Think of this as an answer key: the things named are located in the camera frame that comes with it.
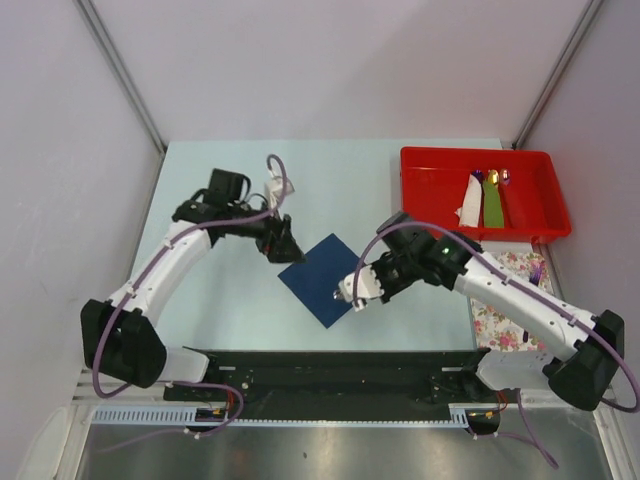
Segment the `left aluminium frame post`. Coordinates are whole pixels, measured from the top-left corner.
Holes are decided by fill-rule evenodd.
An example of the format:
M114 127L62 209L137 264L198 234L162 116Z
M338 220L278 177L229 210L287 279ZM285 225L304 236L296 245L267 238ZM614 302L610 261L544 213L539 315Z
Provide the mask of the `left aluminium frame post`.
M168 149L167 144L163 140L160 130L95 2L91 0L74 0L73 4L94 39L145 135L158 154L164 157Z

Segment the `aluminium frame post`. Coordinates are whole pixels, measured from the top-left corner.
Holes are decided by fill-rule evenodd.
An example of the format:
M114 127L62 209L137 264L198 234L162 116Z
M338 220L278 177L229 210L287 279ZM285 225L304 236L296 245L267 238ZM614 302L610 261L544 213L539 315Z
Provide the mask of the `aluminium frame post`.
M595 27L598 17L607 4L608 1L606 0L589 0L586 2L547 75L541 91L536 96L517 134L509 143L511 150L522 150L526 147L532 133L543 118L561 82L569 72L572 63L579 54L591 30Z
M164 157L168 149L167 144L163 140L160 130L95 2L91 0L74 0L73 4L94 39L145 135L158 154Z

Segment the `dark blue paper napkin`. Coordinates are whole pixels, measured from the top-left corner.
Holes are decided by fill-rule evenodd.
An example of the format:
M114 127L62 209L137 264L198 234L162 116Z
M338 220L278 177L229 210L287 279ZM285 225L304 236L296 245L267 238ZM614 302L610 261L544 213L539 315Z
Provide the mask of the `dark blue paper napkin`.
M278 278L329 329L351 309L350 303L334 298L334 291L357 262L358 256L331 233L306 253L304 263L288 266Z

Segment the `red plastic bin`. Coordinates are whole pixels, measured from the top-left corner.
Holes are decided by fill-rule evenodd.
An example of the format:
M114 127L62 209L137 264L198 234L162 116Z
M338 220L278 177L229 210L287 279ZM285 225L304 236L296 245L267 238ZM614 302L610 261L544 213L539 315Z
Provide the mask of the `red plastic bin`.
M501 196L505 227L458 225L469 175L510 171L524 226L513 228ZM402 209L413 219L459 230L476 241L549 244L568 236L571 222L551 157L540 151L405 146L400 150Z

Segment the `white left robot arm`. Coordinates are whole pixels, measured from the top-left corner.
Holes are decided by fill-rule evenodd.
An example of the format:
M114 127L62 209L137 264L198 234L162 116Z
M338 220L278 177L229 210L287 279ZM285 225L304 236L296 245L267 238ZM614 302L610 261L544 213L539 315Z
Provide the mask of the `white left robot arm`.
M305 260L289 215L274 209L228 206L217 210L196 201L184 202L141 269L108 299L91 299L81 310L85 363L99 397L109 395L100 386L101 375L120 380L125 387L185 383L202 400L219 392L221 376L209 368L208 356L187 347L166 346L156 324L185 276L227 235L253 239L272 264Z

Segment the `right aluminium frame post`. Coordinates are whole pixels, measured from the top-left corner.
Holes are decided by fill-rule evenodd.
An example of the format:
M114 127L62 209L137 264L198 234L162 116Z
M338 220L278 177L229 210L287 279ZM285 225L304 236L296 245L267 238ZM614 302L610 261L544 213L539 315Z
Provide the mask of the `right aluminium frame post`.
M595 27L598 17L607 4L608 1L606 0L589 0L586 2L547 75L541 91L536 96L517 134L509 143L511 150L522 150L526 147L532 133L543 118L561 82L569 72L572 63L579 54L591 30Z

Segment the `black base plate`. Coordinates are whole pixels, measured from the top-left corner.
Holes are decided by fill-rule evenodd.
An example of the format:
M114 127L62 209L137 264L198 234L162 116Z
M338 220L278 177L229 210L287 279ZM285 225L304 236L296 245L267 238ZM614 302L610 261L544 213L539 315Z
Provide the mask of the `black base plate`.
M475 376L482 354L449 352L210 351L200 388L173 386L163 398L213 403L238 390L244 420L411 422L442 420L455 403L501 408L516 400Z

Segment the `green napkin roll with spoon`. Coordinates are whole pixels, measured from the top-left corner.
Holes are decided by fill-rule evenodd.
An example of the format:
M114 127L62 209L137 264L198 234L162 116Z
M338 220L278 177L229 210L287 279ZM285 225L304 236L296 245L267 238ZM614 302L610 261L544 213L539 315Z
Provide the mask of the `green napkin roll with spoon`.
M499 191L499 174L489 170L482 183L483 221L486 228L504 228L505 219Z

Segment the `white napkin roll with utensil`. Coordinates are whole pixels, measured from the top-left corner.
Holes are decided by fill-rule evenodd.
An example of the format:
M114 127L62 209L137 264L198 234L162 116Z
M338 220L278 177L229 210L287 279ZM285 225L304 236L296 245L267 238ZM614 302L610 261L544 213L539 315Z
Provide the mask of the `white napkin roll with utensil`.
M469 175L462 205L456 210L458 225L462 227L478 227L483 198L483 173L475 170Z

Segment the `purple iridescent fork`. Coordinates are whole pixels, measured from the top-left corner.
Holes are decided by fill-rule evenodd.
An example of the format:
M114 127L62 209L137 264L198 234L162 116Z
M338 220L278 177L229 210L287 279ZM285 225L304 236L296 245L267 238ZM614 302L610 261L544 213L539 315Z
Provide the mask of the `purple iridescent fork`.
M542 264L535 265L529 275L529 282L534 286L539 286L542 279L543 271L544 267ZM527 343L529 341L529 332L527 330L523 331L522 340L524 343Z

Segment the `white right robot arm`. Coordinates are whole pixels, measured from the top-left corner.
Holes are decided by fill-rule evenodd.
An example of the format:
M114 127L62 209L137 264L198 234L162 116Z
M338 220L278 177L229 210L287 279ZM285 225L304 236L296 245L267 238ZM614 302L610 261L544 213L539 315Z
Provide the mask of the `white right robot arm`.
M360 311L372 300L387 303L422 281L494 308L544 344L540 353L479 349L462 369L461 388L469 399L484 401L501 390L541 389L593 411L604 403L616 373L630 372L619 315L610 310L596 315L563 302L463 234L399 212L377 229L369 244L378 242L386 252L372 263L359 258L355 270L338 282L335 299Z

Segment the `floral cloth mat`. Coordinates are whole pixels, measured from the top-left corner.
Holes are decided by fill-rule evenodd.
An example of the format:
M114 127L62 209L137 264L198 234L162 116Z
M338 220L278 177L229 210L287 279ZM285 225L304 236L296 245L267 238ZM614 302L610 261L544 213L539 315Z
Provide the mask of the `floral cloth mat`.
M509 271L529 282L529 275L537 264L542 264L544 271L540 285L543 291L553 294L554 290L549 278L546 260L541 254L503 252L494 257ZM479 348L490 348L501 352L543 351L544 343L529 333L529 341L522 340L523 329L494 307L476 299L470 300L476 345Z

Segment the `red napkin roll with spoon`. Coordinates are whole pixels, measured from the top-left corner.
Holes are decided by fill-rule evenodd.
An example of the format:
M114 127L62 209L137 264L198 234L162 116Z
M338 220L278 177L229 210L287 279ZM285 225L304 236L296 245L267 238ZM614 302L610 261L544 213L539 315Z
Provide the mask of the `red napkin roll with spoon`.
M524 226L524 214L518 190L513 184L510 171L506 168L499 171L499 190L511 226L513 228L522 228Z

